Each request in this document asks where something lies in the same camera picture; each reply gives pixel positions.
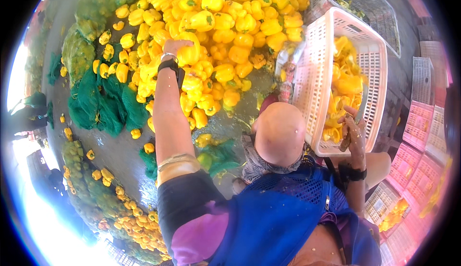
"white plastic basket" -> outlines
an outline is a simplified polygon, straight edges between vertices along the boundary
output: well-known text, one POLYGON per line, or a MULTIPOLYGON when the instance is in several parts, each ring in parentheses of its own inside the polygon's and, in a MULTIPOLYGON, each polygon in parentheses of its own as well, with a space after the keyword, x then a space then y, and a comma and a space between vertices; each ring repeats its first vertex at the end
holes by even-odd
POLYGON ((339 143, 324 141, 322 131, 330 99, 333 71, 334 37, 347 36, 357 51, 362 73, 368 77, 366 109, 365 151, 371 152, 376 142, 383 117, 387 90, 387 52, 381 36, 365 23, 337 7, 330 8, 324 16, 307 27, 306 47, 298 62, 295 74, 293 105, 303 113, 307 122, 306 141, 320 157, 347 156, 339 143))
POLYGON ((365 202, 365 218, 379 225, 391 212, 400 199, 400 195, 387 182, 381 182, 365 202))
POLYGON ((445 109, 435 106, 432 116, 431 131, 426 143, 426 153, 437 159, 443 165, 447 163, 447 144, 445 143, 445 124, 443 122, 445 109))
POLYGON ((433 91, 431 90, 431 80, 435 82, 433 76, 434 66, 430 58, 413 57, 412 101, 434 105, 435 87, 433 91))

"black wrist strap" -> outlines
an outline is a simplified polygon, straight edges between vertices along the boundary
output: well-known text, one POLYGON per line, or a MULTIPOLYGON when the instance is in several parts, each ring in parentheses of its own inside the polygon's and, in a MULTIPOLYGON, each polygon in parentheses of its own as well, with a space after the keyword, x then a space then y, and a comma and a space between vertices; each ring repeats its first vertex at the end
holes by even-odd
POLYGON ((177 86, 181 89, 182 82, 184 81, 184 74, 185 74, 184 69, 180 68, 178 64, 175 62, 175 60, 173 59, 169 59, 167 61, 160 63, 160 65, 158 66, 157 72, 160 73, 160 70, 162 70, 163 68, 170 68, 171 70, 175 71, 177 86))

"bare leg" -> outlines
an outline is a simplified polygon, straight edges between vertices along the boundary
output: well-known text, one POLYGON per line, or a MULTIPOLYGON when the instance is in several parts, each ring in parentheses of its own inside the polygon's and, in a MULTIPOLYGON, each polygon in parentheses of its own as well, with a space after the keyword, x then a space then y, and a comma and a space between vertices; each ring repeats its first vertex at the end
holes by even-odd
MULTIPOLYGON (((341 161, 349 161, 350 157, 331 157, 331 162, 338 167, 338 163, 341 161)), ((381 153, 366 153, 366 178, 365 182, 368 189, 378 185, 379 182, 383 181, 384 178, 390 172, 390 157, 386 152, 381 153)))

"silver bracelet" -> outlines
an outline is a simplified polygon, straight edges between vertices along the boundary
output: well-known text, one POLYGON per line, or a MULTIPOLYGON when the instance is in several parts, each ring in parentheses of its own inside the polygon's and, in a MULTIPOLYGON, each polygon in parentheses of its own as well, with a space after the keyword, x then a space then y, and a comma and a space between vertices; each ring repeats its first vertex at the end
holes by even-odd
POLYGON ((175 61, 176 63, 178 62, 178 61, 177 61, 177 57, 176 57, 176 55, 175 55, 175 54, 173 54, 173 53, 169 53, 169 52, 165 52, 165 53, 163 53, 163 54, 160 56, 160 61, 162 61, 162 60, 163 60, 163 58, 164 58, 165 56, 168 56, 168 55, 170 55, 170 56, 173 56, 173 58, 174 58, 174 61, 175 61))

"pink plastic crate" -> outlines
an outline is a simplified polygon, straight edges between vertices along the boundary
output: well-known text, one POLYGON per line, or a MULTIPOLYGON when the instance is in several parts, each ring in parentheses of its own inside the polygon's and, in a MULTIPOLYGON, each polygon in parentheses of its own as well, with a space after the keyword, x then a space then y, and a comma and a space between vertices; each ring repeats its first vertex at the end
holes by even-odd
POLYGON ((386 243, 394 258, 394 265, 405 265, 418 248, 418 244, 404 223, 397 226, 398 228, 387 238, 386 243))
POLYGON ((407 141, 421 152, 424 152, 429 137, 433 113, 434 106, 416 101, 411 102, 410 113, 403 133, 403 140, 407 141))
POLYGON ((422 154, 405 143, 401 143, 386 177, 389 183, 401 194, 413 176, 422 154))
POLYGON ((416 168, 403 197, 414 210, 419 211, 426 206, 430 196, 435 191, 442 173, 442 167, 431 158, 423 155, 416 168))

